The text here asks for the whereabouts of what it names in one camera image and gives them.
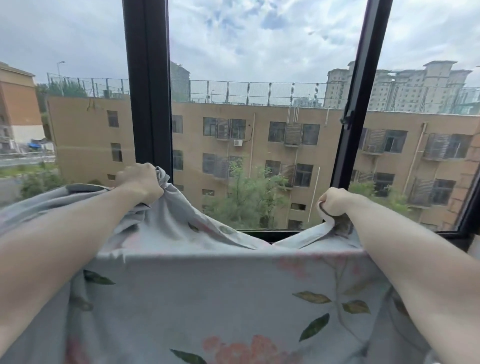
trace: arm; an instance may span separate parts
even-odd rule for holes
[[[151,164],[117,174],[117,188],[55,209],[0,239],[0,357],[48,300],[90,261],[122,217],[163,190]]]
[[[368,198],[330,188],[331,215],[346,213],[363,247],[398,291],[416,327],[443,360],[480,357],[480,261]]]

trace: lamp post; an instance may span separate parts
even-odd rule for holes
[[[63,84],[62,84],[61,76],[60,76],[60,64],[61,64],[61,63],[65,63],[65,61],[57,62],[57,71],[58,71],[58,73],[59,73],[60,92],[61,92],[61,95],[63,96]]]

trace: glass pane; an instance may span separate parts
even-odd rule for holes
[[[320,223],[365,6],[169,1],[173,177],[194,207],[237,229]]]
[[[479,14],[394,1],[350,184],[434,231],[456,229],[480,161]]]
[[[114,186],[135,162],[121,1],[6,2],[0,31],[0,206]]]

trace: hand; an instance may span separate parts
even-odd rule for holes
[[[360,196],[348,192],[344,188],[330,187],[327,192],[320,196],[318,203],[331,216],[340,216],[347,212],[348,206]]]
[[[115,178],[117,187],[138,193],[140,202],[151,204],[163,195],[163,188],[158,185],[156,170],[150,163],[135,163],[118,172]]]

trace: gray fabric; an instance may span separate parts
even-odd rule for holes
[[[157,172],[163,197],[122,219],[0,364],[423,362],[428,345],[355,231],[327,222],[270,245],[202,214]],[[107,190],[14,204],[0,233]]]

